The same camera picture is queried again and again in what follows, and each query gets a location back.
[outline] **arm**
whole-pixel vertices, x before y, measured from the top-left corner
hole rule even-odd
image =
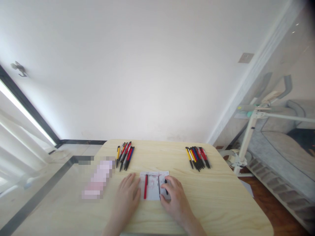
[[[198,219],[194,216],[190,209],[189,202],[186,198],[183,186],[178,179],[172,176],[166,176],[170,184],[162,184],[161,188],[165,188],[171,195],[171,201],[167,202],[161,194],[161,204],[171,217],[186,231],[188,235],[205,236],[207,235]]]
[[[136,211],[140,200],[140,178],[132,182],[134,177],[135,173],[129,174],[119,184],[110,220],[102,236],[119,236]]]

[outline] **yellow pen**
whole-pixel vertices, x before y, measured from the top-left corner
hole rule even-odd
[[[189,152],[188,152],[188,147],[186,147],[186,152],[187,152],[187,155],[188,155],[188,159],[189,159],[189,162],[190,162],[191,168],[192,168],[192,169],[194,169],[194,167],[193,167],[193,163],[191,162],[191,158],[190,158],[190,155],[189,155]]]
[[[120,146],[118,146],[118,148],[117,148],[117,158],[116,158],[116,160],[118,160],[118,157],[119,157],[119,150],[120,150]]]

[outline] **red pen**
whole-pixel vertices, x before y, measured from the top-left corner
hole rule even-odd
[[[148,175],[145,175],[145,183],[144,183],[144,199],[147,198],[147,185],[148,185]]]

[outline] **electrical outlet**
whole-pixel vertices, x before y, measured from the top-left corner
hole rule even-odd
[[[254,56],[253,53],[244,52],[243,55],[241,56],[240,60],[239,60],[239,63],[250,63],[253,56]]]

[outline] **gray sofa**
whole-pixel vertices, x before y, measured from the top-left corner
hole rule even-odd
[[[315,102],[289,100],[285,111],[291,116],[315,118]],[[309,231],[315,225],[315,158],[287,133],[294,128],[315,129],[315,123],[269,117],[259,119],[248,151],[248,169]],[[244,133],[235,147],[240,146]]]

